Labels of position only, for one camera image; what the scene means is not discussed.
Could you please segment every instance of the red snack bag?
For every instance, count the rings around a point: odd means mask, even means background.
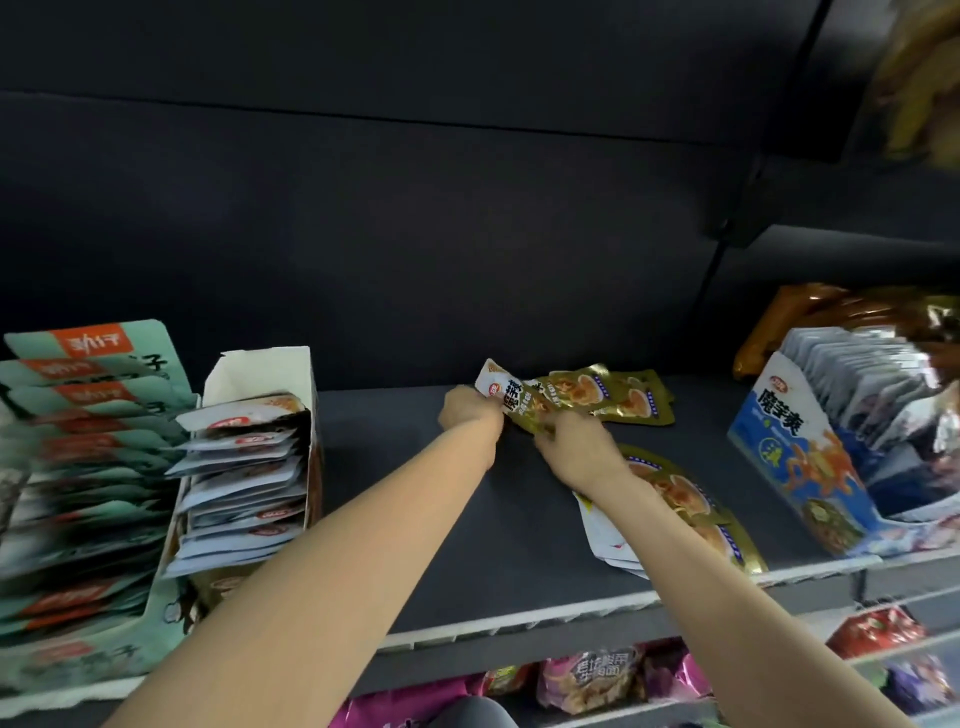
[[[901,607],[881,607],[848,617],[827,641],[827,647],[847,660],[913,643],[924,637],[924,626]]]

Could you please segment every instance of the metal shelf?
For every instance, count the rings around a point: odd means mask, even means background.
[[[581,716],[568,716],[557,709],[543,708],[527,692],[507,695],[499,702],[516,721],[518,728],[662,728],[717,717],[716,703],[710,699],[687,703],[618,703]]]
[[[677,424],[611,425],[614,438],[694,471],[750,532],[771,569],[758,581],[788,611],[852,605],[851,574],[877,559],[832,559],[729,443],[727,428],[746,387],[693,376],[669,376],[666,383],[677,398]],[[325,512],[439,434],[436,417],[445,390],[319,393]],[[496,464],[354,694],[616,648],[678,631],[649,582],[592,556],[574,498],[542,462],[530,436],[508,425]]]

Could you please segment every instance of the hand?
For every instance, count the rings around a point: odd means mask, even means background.
[[[604,489],[634,477],[610,433],[594,417],[572,410],[547,419],[555,435],[537,435],[535,443],[550,470],[564,485],[597,500]]]
[[[496,440],[503,430],[503,410],[500,400],[484,397],[475,389],[461,384],[446,393],[444,409],[437,418],[443,429],[472,421],[490,423],[493,439]]]

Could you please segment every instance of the packet stack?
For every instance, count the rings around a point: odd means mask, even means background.
[[[793,328],[780,347],[804,373],[880,516],[896,521],[960,511],[960,384],[947,384],[953,373],[923,346],[873,327]]]
[[[159,321],[4,340],[20,358],[0,361],[0,683],[28,692],[52,678],[20,672],[20,647],[95,645],[145,614],[180,486],[165,474],[186,440],[173,418],[197,398]],[[141,667],[105,662],[115,677]]]
[[[192,433],[169,476],[189,476],[167,576],[257,564],[305,526],[310,412],[289,392],[187,412]]]

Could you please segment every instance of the gold snack packet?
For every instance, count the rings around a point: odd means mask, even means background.
[[[501,400],[507,416],[534,435],[543,432],[543,417],[556,409],[537,388],[520,381],[492,359],[487,359],[473,386],[485,397]]]
[[[670,402],[673,395],[652,369],[643,372],[610,372],[609,403],[591,414],[604,422],[635,425],[672,425],[676,422]]]
[[[593,364],[572,372],[551,372],[526,384],[536,387],[555,407],[592,412],[612,403],[610,372],[603,364]]]
[[[618,445],[631,471],[650,483],[673,511],[738,569],[763,573],[767,565],[750,534],[728,509],[708,496],[677,465],[629,445]]]

